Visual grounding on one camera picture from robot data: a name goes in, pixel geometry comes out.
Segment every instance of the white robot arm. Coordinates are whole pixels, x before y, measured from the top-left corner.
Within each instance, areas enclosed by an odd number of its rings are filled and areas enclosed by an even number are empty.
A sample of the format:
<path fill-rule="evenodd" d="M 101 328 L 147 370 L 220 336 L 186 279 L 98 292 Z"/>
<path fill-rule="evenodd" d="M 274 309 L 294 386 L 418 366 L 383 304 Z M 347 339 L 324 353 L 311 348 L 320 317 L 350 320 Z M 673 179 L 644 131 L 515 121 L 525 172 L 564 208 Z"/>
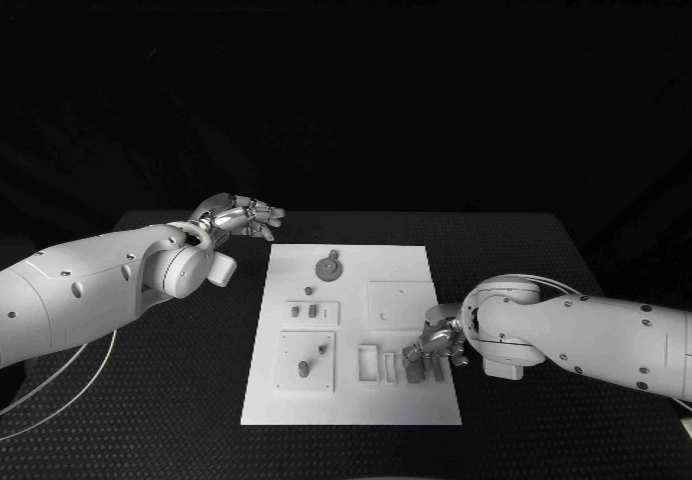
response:
<path fill-rule="evenodd" d="M 63 243 L 0 272 L 0 368 L 82 345 L 208 279 L 225 287 L 228 235 L 272 240 L 285 212 L 255 199 L 210 197 L 190 219 Z"/>
<path fill-rule="evenodd" d="M 466 340 L 494 377 L 519 380 L 523 367 L 549 358 L 575 374 L 692 401 L 689 312 L 579 294 L 541 302 L 536 283 L 502 276 L 486 280 L 461 304 L 430 309 L 427 318 L 431 325 L 402 352 L 412 382 L 425 355 L 467 363 Z"/>

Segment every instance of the table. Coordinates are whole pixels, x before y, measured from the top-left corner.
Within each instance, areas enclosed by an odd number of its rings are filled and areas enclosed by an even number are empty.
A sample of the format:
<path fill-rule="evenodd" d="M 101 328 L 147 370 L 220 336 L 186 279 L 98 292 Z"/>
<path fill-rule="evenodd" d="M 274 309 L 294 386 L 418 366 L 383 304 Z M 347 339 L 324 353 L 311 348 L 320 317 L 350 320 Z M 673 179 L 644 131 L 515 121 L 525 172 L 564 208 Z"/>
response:
<path fill-rule="evenodd" d="M 131 211 L 117 231 L 184 220 Z M 278 243 L 425 245 L 440 303 L 503 273 L 601 295 L 565 229 L 533 213 L 288 212 Z M 232 237 L 226 288 L 208 282 L 118 331 L 91 390 L 50 422 L 0 444 L 0 478 L 640 478 L 692 476 L 692 442 L 669 400 L 551 362 L 512 382 L 481 359 L 454 368 L 461 427 L 241 426 L 270 243 Z M 94 374 L 109 337 L 6 415 L 3 434 L 42 419 Z M 71 356 L 40 358 L 26 392 Z"/>

